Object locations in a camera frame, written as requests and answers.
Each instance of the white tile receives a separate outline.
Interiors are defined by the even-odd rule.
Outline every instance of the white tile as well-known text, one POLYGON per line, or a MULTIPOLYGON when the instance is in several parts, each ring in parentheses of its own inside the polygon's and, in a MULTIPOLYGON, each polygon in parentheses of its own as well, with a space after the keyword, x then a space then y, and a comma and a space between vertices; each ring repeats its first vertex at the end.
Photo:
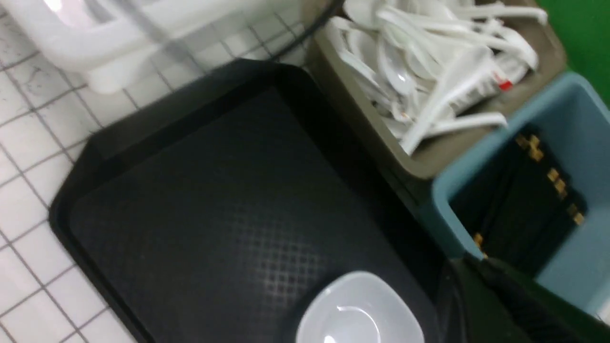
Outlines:
POLYGON ((70 146, 100 129, 75 93, 69 93, 38 110, 63 146, 70 146))
POLYGON ((63 343, 85 343, 85 341, 78 334, 73 334, 63 343))
POLYGON ((68 78, 68 82, 72 87, 78 88, 87 84, 87 81, 79 74, 73 73, 72 71, 62 70, 66 78, 68 78))
POLYGON ((259 21, 252 25, 252 28, 263 42, 287 30, 284 24, 275 16, 269 16, 259 21))
POLYGON ((7 71, 19 83, 34 107, 41 106, 70 89, 70 85, 41 54, 7 71))
POLYGON ((36 279, 10 248, 0 250, 0 313, 39 288, 36 279))
POLYGON ((112 124, 136 110, 134 104, 123 92, 101 95, 94 93, 88 87, 78 90, 77 92, 79 92, 87 105, 89 105, 93 115, 95 115, 103 126, 112 124))
POLYGON ((47 210, 23 178, 0 188, 0 229, 9 240, 42 222, 47 210))
POLYGON ((0 319, 18 343, 57 343, 72 331, 46 292, 38 292, 0 319))
POLYGON ((204 51, 197 53, 195 59, 205 70, 214 70, 217 67, 230 62, 233 57, 229 55, 221 43, 216 43, 204 51))
POLYGON ((212 25, 216 29, 216 33, 220 39, 224 39, 225 37, 228 37, 248 27, 246 17, 242 12, 236 12, 224 16, 220 20, 214 22, 212 25))
POLYGON ((135 343, 135 339, 111 311, 102 313, 81 332, 89 343, 135 343))
POLYGON ((2 126, 0 142, 22 170, 61 150, 34 114, 2 126))
POLYGON ((203 51, 208 46, 218 42, 216 30, 211 25, 204 26, 182 39, 187 49, 196 54, 203 51))
POLYGON ((258 49, 254 49, 254 50, 246 53, 245 55, 242 56, 242 58, 249 59, 249 60, 264 60, 264 59, 269 58, 269 53, 267 52, 267 50, 265 50, 265 48, 263 48, 261 46, 258 49))
POLYGON ((269 50, 270 53, 274 54, 274 53, 280 51, 283 47, 288 45, 294 39, 295 39, 295 36, 293 36, 292 33, 286 32, 286 33, 283 33, 280 36, 270 40, 269 42, 266 42, 265 46, 267 47, 267 49, 269 50))
POLYGON ((81 143, 68 149, 68 155, 70 155, 70 157, 72 157, 72 159, 76 161, 78 157, 81 156, 82 150, 85 148, 85 145, 86 143, 81 143))
POLYGON ((0 73, 0 124, 28 110, 26 100, 19 94, 6 72, 0 73))
POLYGON ((170 88, 157 74, 130 85, 126 90, 140 107, 149 105, 170 93, 170 88))
POLYGON ((13 246, 38 279, 45 284, 73 264, 48 223, 29 232, 13 246))
POLYGON ((161 74, 163 74, 171 88, 178 89, 203 76, 199 67, 193 64, 186 62, 176 63, 162 70, 161 74))
POLYGON ((305 64, 305 49, 297 47, 280 58, 280 62, 301 67, 305 64))
POLYGON ((98 291, 78 268, 53 281, 47 290, 77 327, 106 307, 98 291))
POLYGON ((245 29, 224 40, 234 56, 241 56, 260 45, 252 30, 245 29))
POLYGON ((280 18, 282 18, 284 24, 288 26, 292 26, 301 21, 301 8, 298 5, 288 6, 278 14, 280 18))
POLYGON ((42 200, 50 206, 71 169, 72 162, 65 154, 60 154, 28 170, 25 175, 42 200))
POLYGON ((36 47, 10 15, 0 20, 0 62, 8 66, 36 52, 36 47))
POLYGON ((254 4, 250 3, 249 5, 245 5, 243 8, 244 16, 246 17, 247 22, 253 24, 257 23, 261 20, 261 18, 266 18, 268 16, 273 15, 273 5, 270 4, 267 0, 258 0, 252 1, 254 4))
POLYGON ((13 341, 10 340, 10 338, 6 335, 4 330, 2 330, 2 328, 0 328, 0 343, 12 343, 12 342, 13 341))
POLYGON ((3 151, 0 151, 0 184, 15 177, 19 172, 3 151))

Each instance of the white plastic container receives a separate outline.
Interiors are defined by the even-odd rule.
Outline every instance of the white plastic container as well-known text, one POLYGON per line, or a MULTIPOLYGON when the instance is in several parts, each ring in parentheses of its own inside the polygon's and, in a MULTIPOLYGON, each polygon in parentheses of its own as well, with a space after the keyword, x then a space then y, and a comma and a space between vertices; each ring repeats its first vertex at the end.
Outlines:
MULTIPOLYGON (((81 74, 95 92, 113 93, 152 73, 149 60, 160 51, 141 27, 112 6, 113 1, 0 0, 0 4, 51 63, 81 74), (95 3, 101 8, 92 10, 95 3)), ((169 36, 182 38, 228 15, 244 14, 254 20, 293 0, 132 1, 169 36)))

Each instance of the spoon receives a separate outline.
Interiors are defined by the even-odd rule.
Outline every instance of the spoon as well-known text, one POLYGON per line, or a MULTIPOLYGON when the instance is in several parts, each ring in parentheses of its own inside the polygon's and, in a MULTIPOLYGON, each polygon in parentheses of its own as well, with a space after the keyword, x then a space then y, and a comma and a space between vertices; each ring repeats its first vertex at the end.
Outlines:
POLYGON ((413 154, 443 108, 477 87, 489 77, 493 68, 493 51, 484 45, 467 48, 451 61, 420 111, 417 122, 403 136, 400 145, 405 153, 413 154))
POLYGON ((526 6, 505 6, 502 2, 481 6, 453 7, 453 13, 460 19, 522 17, 537 19, 541 25, 548 23, 548 14, 543 9, 526 6))
POLYGON ((417 91, 417 83, 407 72, 398 50, 390 45, 383 36, 379 36, 377 44, 377 61, 379 72, 386 77, 390 85, 402 96, 408 99, 417 91))
MULTIPOLYGON (((400 138, 405 135, 409 129, 409 124, 401 123, 396 120, 381 117, 381 121, 387 126, 390 133, 396 138, 400 138)), ((480 126, 504 126, 506 127, 508 122, 503 114, 499 112, 486 112, 465 115, 463 117, 457 117, 450 120, 439 120, 432 125, 428 130, 424 138, 436 137, 439 135, 448 134, 456 131, 463 131, 466 129, 478 128, 480 126)))

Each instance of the grout line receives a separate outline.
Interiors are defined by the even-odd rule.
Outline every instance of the grout line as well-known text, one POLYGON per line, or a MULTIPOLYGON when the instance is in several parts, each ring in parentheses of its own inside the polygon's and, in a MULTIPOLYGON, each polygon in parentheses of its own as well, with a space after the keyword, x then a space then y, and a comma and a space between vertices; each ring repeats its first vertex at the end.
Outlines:
POLYGON ((133 97, 131 97, 131 94, 129 94, 129 92, 123 88, 123 93, 125 93, 125 95, 127 95, 127 97, 129 98, 129 100, 131 101, 131 103, 135 106, 136 110, 140 109, 140 106, 138 106, 138 104, 135 102, 135 100, 133 99, 133 97))
POLYGON ((214 25, 212 25, 212 29, 214 30, 214 33, 216 34, 216 38, 218 38, 220 45, 223 46, 224 50, 227 52, 227 54, 229 54, 229 56, 231 56, 231 58, 235 59, 235 55, 233 55, 233 52, 231 51, 231 49, 229 49, 227 43, 224 41, 223 38, 220 38, 220 33, 218 32, 218 29, 214 25))
POLYGON ((38 293, 40 293, 42 291, 42 288, 38 288, 36 291, 33 291, 33 293, 29 294, 27 297, 21 299, 18 303, 14 304, 13 306, 11 306, 8 310, 0 313, 0 320, 6 316, 7 314, 9 314, 11 311, 13 311, 14 309, 16 309, 17 307, 21 306, 24 302, 30 300, 30 298, 32 298, 34 295, 37 295, 38 293))
POLYGON ((167 86, 167 88, 170 89, 170 94, 173 93, 175 91, 174 87, 172 87, 170 85, 170 82, 167 81, 167 79, 165 78, 163 73, 161 73, 161 70, 159 68, 157 68, 157 66, 154 63, 151 62, 151 64, 152 64, 152 67, 154 68, 154 70, 157 72, 157 75, 159 75, 159 77, 161 78, 161 81, 163 81, 163 83, 167 86))
POLYGON ((269 49, 267 48, 267 46, 265 46, 265 43, 263 42, 262 39, 260 39, 259 34, 256 33, 254 28, 252 26, 248 25, 248 29, 250 29, 250 31, 252 31, 252 33, 254 34, 254 37, 256 37, 256 40, 259 41, 260 46, 257 46, 256 48, 258 49, 258 48, 262 47, 267 52, 267 54, 269 56, 271 56, 271 53, 269 52, 269 49))
POLYGON ((15 340, 15 338, 13 338, 13 336, 10 334, 10 332, 6 329, 6 327, 4 327, 4 324, 0 323, 0 330, 4 331, 4 333, 6 334, 6 336, 10 339, 10 341, 12 343, 17 343, 17 341, 15 340))
MULTIPOLYGON (((39 111, 39 110, 41 110, 41 109, 45 108, 46 106, 49 106, 50 104, 54 103, 55 101, 58 101, 58 100, 62 99, 64 96, 67 96, 68 94, 70 94, 70 93, 72 93, 72 92, 74 92, 74 93, 76 94, 76 96, 78 96, 78 97, 80 98, 80 94, 78 94, 77 90, 81 90, 81 89, 86 88, 86 87, 87 87, 87 86, 86 86, 86 85, 84 85, 84 86, 80 86, 80 87, 77 87, 77 88, 72 88, 71 90, 67 90, 67 91, 65 91, 65 92, 61 93, 60 95, 56 96, 55 98, 53 98, 53 99, 51 99, 51 100, 47 101, 46 103, 42 104, 41 106, 38 106, 38 107, 36 107, 36 108, 31 108, 31 107, 30 107, 30 108, 28 108, 28 109, 27 109, 27 112, 25 112, 25 113, 23 113, 23 114, 19 114, 19 115, 15 116, 15 117, 13 117, 13 118, 11 118, 11 119, 9 119, 9 120, 7 120, 7 121, 3 122, 3 123, 0 123, 0 128, 1 128, 1 127, 3 127, 3 126, 5 126, 5 125, 7 125, 7 124, 12 123, 13 121, 15 121, 15 120, 17 120, 17 119, 20 119, 20 118, 25 117, 26 115, 35 115, 35 114, 36 114, 36 111, 39 111)), ((93 117, 93 119, 94 119, 94 120, 96 121, 96 123, 97 123, 97 122, 98 122, 97 118, 95 118, 95 116, 93 116, 93 115, 92 115, 92 117, 93 117)))
POLYGON ((79 146, 79 145, 81 145, 81 144, 83 144, 83 143, 87 143, 88 141, 89 141, 89 137, 87 137, 87 138, 85 138, 84 140, 78 141, 78 142, 76 142, 76 143, 74 143, 74 144, 72 144, 72 145, 70 145, 70 146, 66 147, 66 150, 70 150, 70 149, 72 149, 72 148, 75 148, 75 147, 77 147, 77 146, 79 146))
POLYGON ((61 341, 59 341, 59 343, 64 343, 65 341, 69 340, 70 338, 74 337, 74 335, 76 335, 76 331, 72 332, 71 334, 69 334, 66 338, 62 339, 61 341))
POLYGON ((11 182, 13 182, 14 180, 16 180, 16 179, 18 179, 18 178, 20 178, 20 177, 21 177, 21 175, 17 174, 17 175, 15 175, 15 176, 13 176, 12 178, 10 178, 10 179, 8 179, 8 180, 6 180, 6 181, 4 181, 4 182, 0 183, 0 188, 2 188, 2 187, 4 187, 4 186, 6 186, 6 185, 8 185, 8 184, 10 184, 11 182))
MULTIPOLYGON (((78 330, 82 330, 84 329, 87 325, 89 325, 92 321, 96 320, 99 316, 101 316, 102 314, 104 314, 107 310, 109 310, 110 307, 109 306, 105 306, 100 312, 96 313, 93 315, 93 317, 91 317, 91 319, 89 319, 88 321, 84 322, 81 326, 78 327, 78 330)), ((66 338, 62 339, 61 341, 59 341, 59 343, 64 343, 65 341, 69 340, 70 338, 72 338, 75 334, 77 334, 77 331, 72 332, 71 334, 69 334, 66 338)))
POLYGON ((2 250, 4 250, 4 249, 6 249, 6 248, 8 248, 8 247, 9 247, 9 244, 8 244, 8 243, 6 243, 5 245, 3 245, 3 246, 1 246, 1 247, 0 247, 0 251, 2 251, 2 250))
POLYGON ((49 282, 47 282, 45 284, 45 287, 49 287, 53 282, 59 280, 59 278, 61 278, 62 276, 66 275, 70 270, 73 270, 74 268, 76 268, 76 264, 73 264, 73 265, 69 266, 66 270, 62 271, 57 276, 55 276, 54 278, 49 280, 49 282))
POLYGON ((3 127, 3 126, 5 126, 6 124, 11 124, 13 121, 15 121, 15 120, 17 120, 17 119, 20 119, 20 118, 23 118, 23 117, 25 117, 26 115, 30 115, 30 114, 34 114, 34 113, 32 112, 32 109, 27 109, 27 112, 26 112, 26 113, 19 114, 19 115, 17 115, 17 116, 16 116, 16 117, 14 117, 14 118, 11 118, 11 119, 9 119, 9 120, 7 120, 7 121, 3 122, 3 123, 0 123, 0 128, 1 128, 1 127, 3 127))
POLYGON ((74 91, 74 94, 76 94, 76 97, 81 101, 81 104, 85 107, 85 109, 87 110, 89 115, 93 118, 93 121, 95 121, 95 123, 97 125, 99 125, 100 128, 103 128, 104 125, 102 125, 102 122, 95 116, 95 113, 93 113, 93 110, 91 110, 91 107, 89 107, 89 104, 87 104, 87 102, 82 98, 82 95, 77 91, 74 91))
POLYGON ((61 70, 60 68, 58 68, 58 70, 59 70, 59 75, 62 76, 63 80, 65 82, 67 82, 70 86, 73 87, 72 89, 74 90, 74 94, 76 95, 78 100, 81 102, 81 104, 85 107, 85 109, 87 110, 87 113, 89 113, 89 116, 92 117, 93 121, 95 121, 95 123, 100 128, 103 128, 104 125, 102 125, 102 122, 95 116, 95 114, 91 110, 91 107, 89 107, 89 104, 87 104, 87 102, 82 98, 81 94, 78 92, 81 89, 87 88, 87 85, 85 84, 85 85, 82 85, 82 86, 79 86, 79 87, 74 87, 72 82, 70 82, 70 79, 68 79, 68 75, 66 75, 66 73, 64 73, 63 70, 61 70))
POLYGON ((4 147, 4 145, 2 143, 0 143, 0 150, 3 151, 6 154, 7 159, 13 164, 13 166, 17 169, 17 171, 19 172, 19 175, 23 177, 23 179, 25 180, 26 184, 30 187, 30 190, 34 192, 34 195, 38 198, 38 200, 40 200, 40 203, 42 203, 42 205, 48 210, 49 206, 47 206, 47 204, 45 203, 45 201, 42 199, 42 197, 40 196, 40 194, 38 194, 38 191, 36 191, 36 188, 34 188, 34 185, 32 185, 32 183, 27 179, 26 175, 23 173, 23 171, 21 170, 21 168, 17 165, 17 163, 15 162, 15 159, 13 158, 13 156, 11 156, 11 154, 9 153, 8 150, 6 150, 6 148, 4 147))
POLYGON ((96 313, 91 317, 88 321, 84 322, 81 326, 78 327, 79 330, 82 330, 84 327, 89 325, 92 321, 96 320, 99 316, 104 314, 107 310, 110 309, 110 306, 106 305, 100 312, 96 313))
POLYGON ((44 159, 42 159, 42 160, 40 160, 40 161, 38 161, 38 162, 36 162, 36 163, 32 164, 30 167, 25 168, 25 169, 23 170, 23 174, 25 175, 25 173, 29 172, 30 170, 32 170, 32 169, 34 169, 34 168, 38 167, 39 165, 41 165, 41 164, 45 163, 46 161, 48 161, 48 160, 50 160, 50 159, 52 159, 52 158, 55 158, 55 157, 57 157, 57 156, 59 156, 59 155, 61 155, 61 154, 63 154, 63 151, 61 151, 61 150, 60 150, 60 151, 58 151, 58 152, 56 152, 56 153, 54 153, 54 154, 52 154, 52 155, 50 155, 50 156, 48 156, 48 157, 45 157, 44 159))
POLYGON ((43 108, 49 106, 50 104, 56 102, 57 100, 61 100, 64 96, 67 96, 68 94, 75 92, 76 90, 83 89, 84 87, 86 87, 86 86, 82 86, 79 88, 70 88, 67 91, 61 93, 60 95, 57 95, 57 96, 53 97, 52 99, 50 99, 49 101, 43 103, 42 105, 40 105, 38 107, 32 107, 31 111, 38 112, 39 110, 42 110, 43 108))
MULTIPOLYGON (((6 236, 4 235, 4 233, 0 232, 0 236, 2 236, 2 238, 4 238, 5 240, 7 240, 6 236)), ((68 314, 66 313, 66 311, 61 307, 61 305, 59 305, 59 302, 57 302, 57 300, 55 299, 55 297, 53 297, 53 295, 49 292, 49 290, 46 288, 46 284, 43 284, 42 281, 40 281, 40 279, 38 278, 38 276, 36 275, 36 273, 34 273, 34 271, 32 270, 32 268, 27 264, 26 260, 22 257, 21 254, 19 254, 19 252, 17 251, 17 249, 15 248, 15 246, 9 242, 8 246, 10 247, 10 249, 13 250, 13 252, 15 253, 15 255, 17 255, 17 258, 21 261, 21 263, 23 263, 23 265, 26 267, 27 271, 30 272, 30 274, 32 274, 32 276, 34 277, 34 279, 36 280, 36 282, 38 283, 38 285, 41 287, 37 292, 35 292, 35 294, 37 294, 40 291, 43 291, 44 293, 46 293, 46 295, 51 299, 51 301, 53 302, 53 304, 55 304, 55 306, 57 306, 57 309, 59 309, 59 311, 63 314, 63 316, 66 318, 66 320, 68 321, 68 323, 70 323, 70 325, 72 325, 72 327, 76 330, 76 333, 78 333, 78 335, 85 341, 85 343, 88 343, 87 339, 85 338, 85 336, 81 333, 81 331, 78 329, 78 327, 76 326, 76 324, 74 324, 74 322, 72 321, 72 319, 70 319, 70 317, 68 316, 68 314)), ((3 313, 1 316, 6 315, 7 313, 9 313, 10 311, 7 311, 5 313, 3 313)))
POLYGON ((26 62, 26 61, 28 61, 30 59, 33 59, 34 57, 38 56, 39 53, 40 53, 40 51, 36 51, 35 53, 33 53, 33 54, 29 55, 29 56, 26 56, 26 57, 20 59, 17 62, 9 63, 7 65, 4 65, 2 63, 2 68, 0 69, 0 71, 7 71, 7 70, 9 70, 9 69, 11 69, 13 67, 17 67, 18 65, 22 64, 23 62, 26 62))
POLYGON ((15 244, 18 240, 20 240, 21 238, 25 237, 27 234, 29 234, 30 232, 36 230, 37 228, 39 228, 40 226, 42 226, 42 224, 46 223, 47 220, 43 220, 42 222, 34 225, 31 229, 27 229, 24 233, 20 234, 19 236, 17 236, 16 238, 14 238, 13 240, 7 240, 8 243, 11 244, 15 244))
POLYGON ((55 143, 62 149, 63 153, 66 154, 66 156, 68 157, 68 159, 70 160, 70 162, 74 163, 74 160, 72 159, 72 157, 70 157, 70 155, 68 154, 68 152, 66 151, 66 148, 62 145, 61 141, 59 140, 59 138, 57 138, 57 135, 55 135, 55 132, 53 132, 53 130, 51 130, 51 128, 49 127, 49 125, 45 122, 45 120, 43 119, 43 117, 40 115, 40 113, 38 113, 38 110, 36 109, 36 107, 34 106, 34 104, 30 101, 30 99, 27 97, 27 95, 23 92, 23 89, 21 89, 21 86, 19 85, 19 82, 17 82, 17 80, 11 75, 11 73, 6 73, 6 75, 9 77, 9 80, 13 83, 13 86, 15 86, 15 88, 17 89, 17 92, 19 94, 21 94, 21 96, 23 97, 23 99, 25 99, 26 104, 28 106, 30 106, 30 108, 32 109, 32 111, 36 114, 36 117, 38 118, 38 120, 40 121, 40 123, 45 127, 45 129, 50 133, 51 137, 53 138, 53 140, 55 141, 55 143))

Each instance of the black tray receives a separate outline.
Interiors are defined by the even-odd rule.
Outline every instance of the black tray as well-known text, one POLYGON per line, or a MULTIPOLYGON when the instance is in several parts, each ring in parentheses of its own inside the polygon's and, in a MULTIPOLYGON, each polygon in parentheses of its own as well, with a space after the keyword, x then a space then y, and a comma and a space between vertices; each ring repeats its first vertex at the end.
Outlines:
POLYGON ((436 342, 442 254, 309 75, 264 64, 243 83, 252 63, 94 135, 54 232, 139 342, 293 342, 353 270, 386 280, 436 342))

